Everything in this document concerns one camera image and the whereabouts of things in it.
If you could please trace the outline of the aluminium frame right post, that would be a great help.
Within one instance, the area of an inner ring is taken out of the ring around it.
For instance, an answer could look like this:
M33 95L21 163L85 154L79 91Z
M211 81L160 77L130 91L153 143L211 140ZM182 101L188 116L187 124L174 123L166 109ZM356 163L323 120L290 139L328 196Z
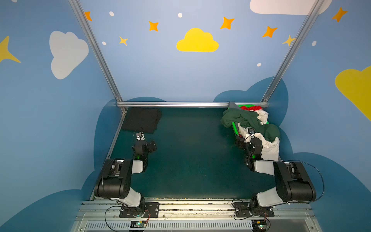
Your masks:
M268 105L268 101L273 95L274 91L276 90L279 82L283 78L285 72L287 71L288 67L290 66L291 62L293 61L296 53L298 52L301 44L304 42L307 34L311 30L312 26L314 25L316 19L320 15L320 10L322 8L322 5L324 4L324 0L316 0L310 9L307 17L305 18L302 26L300 27L295 41L291 44L285 58L283 59L283 62L281 63L277 73L273 77L270 85L268 86L266 92L263 95L263 98L261 100L261 103L263 105Z

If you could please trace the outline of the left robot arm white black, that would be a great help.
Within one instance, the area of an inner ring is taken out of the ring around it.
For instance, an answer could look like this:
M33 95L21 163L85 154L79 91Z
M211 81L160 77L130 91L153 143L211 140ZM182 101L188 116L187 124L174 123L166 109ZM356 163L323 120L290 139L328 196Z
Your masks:
M131 187L134 174L147 170L148 156L157 150L155 141L140 140L132 147L132 159L108 159L105 161L94 188L94 195L121 203L129 211L144 212L144 197Z

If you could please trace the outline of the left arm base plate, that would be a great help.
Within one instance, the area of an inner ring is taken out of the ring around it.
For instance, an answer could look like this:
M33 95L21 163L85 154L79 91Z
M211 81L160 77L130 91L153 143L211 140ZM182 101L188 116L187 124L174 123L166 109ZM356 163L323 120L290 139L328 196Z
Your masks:
M159 203L144 203L138 207L126 207L122 205L119 213L120 218L158 218Z

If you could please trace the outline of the aluminium frame back rail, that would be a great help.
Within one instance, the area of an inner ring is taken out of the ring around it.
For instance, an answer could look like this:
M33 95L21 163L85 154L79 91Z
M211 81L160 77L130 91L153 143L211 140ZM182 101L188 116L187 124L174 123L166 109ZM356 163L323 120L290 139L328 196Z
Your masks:
M230 102L118 101L118 107L228 108Z

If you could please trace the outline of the red t-shirt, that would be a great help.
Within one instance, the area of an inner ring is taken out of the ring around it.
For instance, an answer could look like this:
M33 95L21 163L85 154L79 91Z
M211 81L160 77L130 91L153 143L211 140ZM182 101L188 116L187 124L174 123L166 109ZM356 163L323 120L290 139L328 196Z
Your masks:
M241 109L242 110L246 110L246 111L259 111L259 110L263 110L261 106L251 106L251 107L247 107L245 105L241 106Z

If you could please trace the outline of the aluminium frame left post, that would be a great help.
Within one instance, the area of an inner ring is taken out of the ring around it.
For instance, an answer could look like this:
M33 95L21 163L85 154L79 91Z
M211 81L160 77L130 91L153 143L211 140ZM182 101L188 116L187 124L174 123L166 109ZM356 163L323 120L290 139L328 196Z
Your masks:
M95 35L91 29L91 26L86 18L86 15L85 15L85 12L83 11L83 7L81 6L81 3L80 1L78 0L69 0L69 3L74 11L74 14L77 18L77 20L79 21L79 24L88 40L88 43L91 47L91 49L93 50L94 52L94 55L98 61L98 64L103 72L103 75L105 76L107 82L108 82L108 85L117 101L118 102L121 102L122 101L122 97L121 97L121 94L118 90L118 87L117 87L117 84L112 76L112 73L107 65L107 62L105 61L104 59L104 56L102 54L102 51L99 47L99 44L95 38Z

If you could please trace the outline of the dark green t-shirt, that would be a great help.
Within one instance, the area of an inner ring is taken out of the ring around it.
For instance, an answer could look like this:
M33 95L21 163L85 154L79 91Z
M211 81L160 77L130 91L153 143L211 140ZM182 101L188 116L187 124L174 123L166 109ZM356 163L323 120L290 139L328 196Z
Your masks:
M281 139L279 128L270 123L262 125L256 112L229 108L223 112L221 123L226 128L231 127L232 123L240 123L241 127L245 129L253 128L269 142L273 142L275 138Z

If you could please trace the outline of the aluminium frame post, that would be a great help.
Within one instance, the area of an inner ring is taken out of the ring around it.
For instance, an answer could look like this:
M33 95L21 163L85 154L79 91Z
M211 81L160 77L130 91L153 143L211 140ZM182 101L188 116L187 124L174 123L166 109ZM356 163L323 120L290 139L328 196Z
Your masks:
M117 87L117 84L112 76L112 73L107 65L107 62L105 61L104 59L104 56L102 54L102 51L99 47L99 44L95 38L95 35L91 29L91 26L86 18L86 15L85 15L85 12L83 11L83 7L81 6L81 3L80 1L78 0L69 0L69 3L74 11L74 14L77 18L77 20L79 21L79 24L88 40L88 43L91 47L91 49L93 50L94 52L94 55L98 61L98 64L103 72L103 75L105 76L107 82L108 82L108 85L117 101L118 102L121 102L122 101L122 97L121 97L121 94L118 90L118 87Z
M316 19L320 15L320 10L322 8L322 5L324 4L324 0L316 0L310 9L307 17L305 18L302 26L300 27L295 41L291 44L285 58L283 59L283 62L281 63L277 73L273 77L270 85L268 86L266 92L263 95L263 98L261 100L261 103L263 105L268 105L268 101L273 95L274 91L276 90L279 82L283 78L285 72L287 71L288 67L290 66L291 62L293 61L296 53L298 52L301 44L304 42L307 34L311 30L312 26L314 25Z

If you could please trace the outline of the left controller board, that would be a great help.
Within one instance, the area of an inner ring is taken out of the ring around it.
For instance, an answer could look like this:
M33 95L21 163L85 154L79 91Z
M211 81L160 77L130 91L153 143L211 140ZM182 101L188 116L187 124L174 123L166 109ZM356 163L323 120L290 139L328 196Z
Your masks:
M130 222L130 229L146 229L147 222L146 221L131 221Z

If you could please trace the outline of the grey t-shirt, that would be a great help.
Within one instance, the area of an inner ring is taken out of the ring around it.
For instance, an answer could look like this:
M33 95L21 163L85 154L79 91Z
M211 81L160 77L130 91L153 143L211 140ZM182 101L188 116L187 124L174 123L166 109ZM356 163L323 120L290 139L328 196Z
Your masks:
M229 109L239 109L240 110L240 107L233 101L230 101L229 102Z

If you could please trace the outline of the white t-shirt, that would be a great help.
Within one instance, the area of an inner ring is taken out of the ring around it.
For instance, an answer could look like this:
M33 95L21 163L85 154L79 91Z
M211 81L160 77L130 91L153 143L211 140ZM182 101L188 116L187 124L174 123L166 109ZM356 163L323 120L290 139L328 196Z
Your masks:
M264 111L263 109L259 109L256 111L250 110L250 112L256 112L258 114L258 120L260 120L261 125L267 125L268 124L268 116L269 113ZM244 141L246 143L251 142L252 137L248 133L247 128L243 128L240 123L237 123L238 125L238 131L240 135L244 138ZM275 160L279 161L279 145L280 145L280 139L278 137L275 137L273 142L270 142L269 140L266 140L266 138L258 132L255 132L254 137L258 138L262 142L262 158L264 160Z

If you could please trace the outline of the aluminium front rail base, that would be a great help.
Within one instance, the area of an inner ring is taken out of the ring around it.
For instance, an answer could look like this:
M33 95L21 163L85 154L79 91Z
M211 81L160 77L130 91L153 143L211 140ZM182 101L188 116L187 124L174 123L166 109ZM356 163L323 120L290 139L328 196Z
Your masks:
M274 217L234 217L233 199L147 198L159 203L158 218L120 218L121 206L114 201L85 201L76 216L73 232L255 232L252 220L264 220L266 232L320 232L322 229L309 204L290 203L273 207ZM130 229L131 221L146 221L147 228Z

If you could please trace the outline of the bright green basket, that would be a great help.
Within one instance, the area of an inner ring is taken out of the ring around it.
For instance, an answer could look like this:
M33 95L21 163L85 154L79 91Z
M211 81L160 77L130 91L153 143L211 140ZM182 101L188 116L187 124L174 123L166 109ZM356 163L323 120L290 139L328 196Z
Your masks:
M253 104L241 104L241 105L238 105L240 108L241 106L247 106L247 107L251 107L251 106L258 106L258 105L253 105ZM269 113L265 110L259 110L259 111L251 111L251 112L255 112L258 114L258 117L257 119L260 120L260 124L261 125L264 125L264 124L268 124L268 117L269 117ZM239 127L233 122L232 123L232 128L233 128L233 131L236 135L237 138L242 138L243 136L241 135L241 133L239 132Z

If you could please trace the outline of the controller board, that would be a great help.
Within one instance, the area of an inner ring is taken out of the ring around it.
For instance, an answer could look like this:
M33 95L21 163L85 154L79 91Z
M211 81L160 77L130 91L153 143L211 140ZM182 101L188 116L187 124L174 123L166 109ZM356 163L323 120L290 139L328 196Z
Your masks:
M252 227L255 232L265 232L269 228L264 220L252 220Z
M130 229L146 229L147 222L146 221L131 221L130 222Z

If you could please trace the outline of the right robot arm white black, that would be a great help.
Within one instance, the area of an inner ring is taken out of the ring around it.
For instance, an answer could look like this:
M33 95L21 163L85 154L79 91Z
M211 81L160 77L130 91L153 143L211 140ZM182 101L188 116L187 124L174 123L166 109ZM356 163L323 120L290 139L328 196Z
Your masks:
M262 141L257 137L247 142L238 136L236 144L244 150L245 163L250 171L273 176L275 181L275 187L253 195L248 206L251 213L258 214L291 202L309 203L317 200L317 191L302 162L263 159Z

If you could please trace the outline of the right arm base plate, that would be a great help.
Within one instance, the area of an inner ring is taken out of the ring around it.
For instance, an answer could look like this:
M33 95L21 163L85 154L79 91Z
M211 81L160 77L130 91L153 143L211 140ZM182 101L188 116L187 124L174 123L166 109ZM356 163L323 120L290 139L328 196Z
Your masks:
M261 207L259 205L247 202L234 202L232 206L235 209L235 218L273 218L274 212L270 207Z

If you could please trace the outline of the right controller board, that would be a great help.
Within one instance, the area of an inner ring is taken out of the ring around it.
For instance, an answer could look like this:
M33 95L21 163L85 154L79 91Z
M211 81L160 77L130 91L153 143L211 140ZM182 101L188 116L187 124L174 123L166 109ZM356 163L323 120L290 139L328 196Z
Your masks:
M264 220L252 220L252 227L255 232L265 232L269 228Z

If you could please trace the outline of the folded black t-shirt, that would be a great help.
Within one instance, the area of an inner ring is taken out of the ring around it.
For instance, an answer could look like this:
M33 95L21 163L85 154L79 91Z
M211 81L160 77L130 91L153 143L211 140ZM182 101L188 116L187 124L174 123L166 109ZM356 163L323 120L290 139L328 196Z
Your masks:
M162 117L155 108L131 107L128 109L121 129L153 134Z

